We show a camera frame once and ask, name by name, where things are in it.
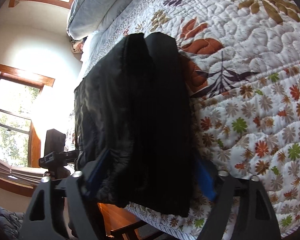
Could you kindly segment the black quilted pants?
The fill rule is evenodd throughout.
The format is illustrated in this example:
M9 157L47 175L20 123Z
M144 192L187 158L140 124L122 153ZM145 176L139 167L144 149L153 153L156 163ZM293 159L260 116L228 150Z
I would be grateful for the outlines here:
M75 89L76 168L107 152L100 203L187 217L197 155L175 39L124 37Z

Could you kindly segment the wooden framed window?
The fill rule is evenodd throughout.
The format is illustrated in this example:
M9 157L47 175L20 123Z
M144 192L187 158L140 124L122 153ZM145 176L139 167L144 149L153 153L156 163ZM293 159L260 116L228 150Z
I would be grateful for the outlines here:
M0 64L0 188L30 197L44 169L39 102L54 78Z

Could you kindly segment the grey quilted blanket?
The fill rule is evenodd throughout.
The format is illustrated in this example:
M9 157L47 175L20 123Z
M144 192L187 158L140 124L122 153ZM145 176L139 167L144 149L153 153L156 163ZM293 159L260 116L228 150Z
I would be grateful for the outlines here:
M0 228L8 239L18 239L24 212L12 212L0 207Z

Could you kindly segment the pile of clothes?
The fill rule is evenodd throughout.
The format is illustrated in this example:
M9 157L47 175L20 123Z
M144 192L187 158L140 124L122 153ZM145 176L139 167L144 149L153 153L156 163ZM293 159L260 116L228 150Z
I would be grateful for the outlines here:
M87 37L84 37L80 40L74 40L73 38L69 38L70 46L73 53L83 53L83 46L85 44L85 41L87 40Z

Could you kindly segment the floral quilted bedspread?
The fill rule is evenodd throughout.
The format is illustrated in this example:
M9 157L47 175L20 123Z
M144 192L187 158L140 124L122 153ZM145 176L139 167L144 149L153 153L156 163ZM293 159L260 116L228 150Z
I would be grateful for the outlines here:
M133 0L83 46L79 77L123 37L175 38L194 137L232 176L258 177L281 237L300 229L300 0Z

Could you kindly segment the top grey pillow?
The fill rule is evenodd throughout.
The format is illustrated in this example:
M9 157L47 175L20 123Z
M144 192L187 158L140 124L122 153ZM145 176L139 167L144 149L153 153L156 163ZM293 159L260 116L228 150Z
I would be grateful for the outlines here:
M67 33L80 40L95 31L116 0L74 0L67 22Z

